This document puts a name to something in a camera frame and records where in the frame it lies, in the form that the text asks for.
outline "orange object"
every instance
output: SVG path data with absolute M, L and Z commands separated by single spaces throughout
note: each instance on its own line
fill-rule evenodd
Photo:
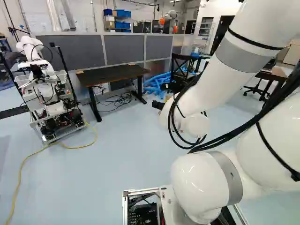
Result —
M 159 23 L 160 23 L 161 25 L 164 25 L 164 24 L 165 24 L 165 19 L 164 19 L 164 18 L 161 18 L 161 19 L 159 20 Z
M 178 32 L 178 27 L 177 26 L 174 26 L 174 29 L 173 29 L 173 33 L 177 33 Z

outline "desk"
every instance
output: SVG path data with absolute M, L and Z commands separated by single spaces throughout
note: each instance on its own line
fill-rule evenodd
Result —
M 143 104 L 146 104 L 147 102 L 142 98 L 142 77 L 146 73 L 149 73 L 149 70 L 144 69 L 138 65 L 126 64 L 114 67 L 79 71 L 76 73 L 76 75 L 79 79 L 80 84 L 89 89 L 91 99 L 90 106 L 97 121 L 101 122 L 102 119 L 97 110 L 93 86 L 101 83 L 108 83 L 137 77 L 137 92 L 131 91 L 131 93 Z
M 273 93 L 276 93 L 279 89 L 282 88 L 285 81 L 287 80 L 287 76 L 285 75 L 282 68 L 279 67 L 273 67 L 272 70 L 264 70 L 262 69 L 258 74 L 256 74 L 257 78 L 262 78 L 264 80 L 269 80 L 267 83 L 267 86 L 262 92 L 261 97 L 259 98 L 259 101 L 262 101 L 265 99 L 265 94 L 268 92 L 270 86 L 272 85 L 273 81 L 278 81 L 278 84 L 276 85 L 275 89 L 273 90 Z

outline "gray band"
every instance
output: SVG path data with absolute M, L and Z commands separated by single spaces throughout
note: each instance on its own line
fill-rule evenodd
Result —
M 272 59 L 271 56 L 247 52 L 226 38 L 223 38 L 217 48 L 216 57 L 225 65 L 245 73 L 258 73 Z
M 241 201 L 243 197 L 243 185 L 240 179 L 240 175 L 230 161 L 230 159 L 219 151 L 207 151 L 206 153 L 211 154 L 214 159 L 218 162 L 224 175 L 227 179 L 229 200 L 227 205 L 232 205 Z

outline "desk leg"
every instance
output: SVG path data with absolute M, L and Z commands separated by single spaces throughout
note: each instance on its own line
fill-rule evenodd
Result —
M 135 96 L 137 99 L 139 99 L 143 104 L 147 104 L 146 100 L 143 99 L 143 93 L 142 93 L 142 78 L 143 76 L 137 77 L 137 92 L 131 91 L 131 94 Z
M 9 48 L 9 51 L 12 52 L 12 50 L 11 50 L 11 48 L 10 48 L 10 45 L 9 45 L 9 43 L 8 43 L 7 40 L 6 40 L 6 44 L 7 44 L 8 48 Z
M 101 122 L 102 119 L 101 119 L 101 116 L 97 110 L 97 104 L 96 104 L 96 101 L 95 101 L 95 96 L 94 96 L 94 91 L 93 91 L 93 87 L 89 87 L 89 94 L 90 94 L 90 107 L 92 108 L 92 111 L 97 119 L 97 122 Z
M 273 90 L 271 96 L 273 94 L 275 94 L 276 92 L 278 92 L 282 88 L 282 86 L 284 85 L 284 83 L 285 83 L 285 81 L 278 81 L 278 84 L 276 85 L 275 89 Z
M 266 98 L 265 98 L 265 95 L 267 94 L 267 92 L 268 92 L 268 90 L 269 90 L 269 88 L 270 88 L 270 86 L 271 86 L 272 83 L 273 83 L 273 80 L 270 80 L 270 81 L 267 83 L 267 86 L 266 86 L 266 88 L 262 91 L 262 95 L 261 95 L 261 97 L 259 98 L 258 101 L 263 101 L 263 100 L 266 99 Z
M 195 68 L 195 71 L 194 71 L 195 73 L 199 72 L 200 63 L 201 63 L 201 59 L 199 58 L 197 60 L 196 68 Z

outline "gray cubicle partition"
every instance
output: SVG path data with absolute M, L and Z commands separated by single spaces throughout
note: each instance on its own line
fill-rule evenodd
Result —
M 107 64 L 144 60 L 144 35 L 104 35 Z
M 36 34 L 36 38 L 50 47 L 49 42 L 61 46 L 69 70 L 109 67 L 119 64 L 134 63 L 150 70 L 144 76 L 148 79 L 170 70 L 171 51 L 180 54 L 184 36 L 161 34 L 113 34 L 113 33 L 68 33 L 55 32 Z M 51 64 L 55 70 L 63 69 L 59 55 L 52 50 Z M 51 60 L 47 48 L 42 50 L 43 57 Z M 70 71 L 78 99 L 88 102 L 88 92 L 81 87 L 75 71 Z M 110 89 L 126 86 L 131 81 L 113 82 Z
M 50 42 L 60 45 L 69 70 L 105 65 L 100 35 L 45 35 L 36 36 L 36 38 L 47 47 L 50 47 Z M 51 64 L 53 68 L 62 70 L 63 65 L 59 55 L 53 50 L 52 52 L 53 60 Z M 42 50 L 42 54 L 45 59 L 51 60 L 51 54 L 47 48 Z
M 168 58 L 171 55 L 173 36 L 148 35 L 146 60 Z

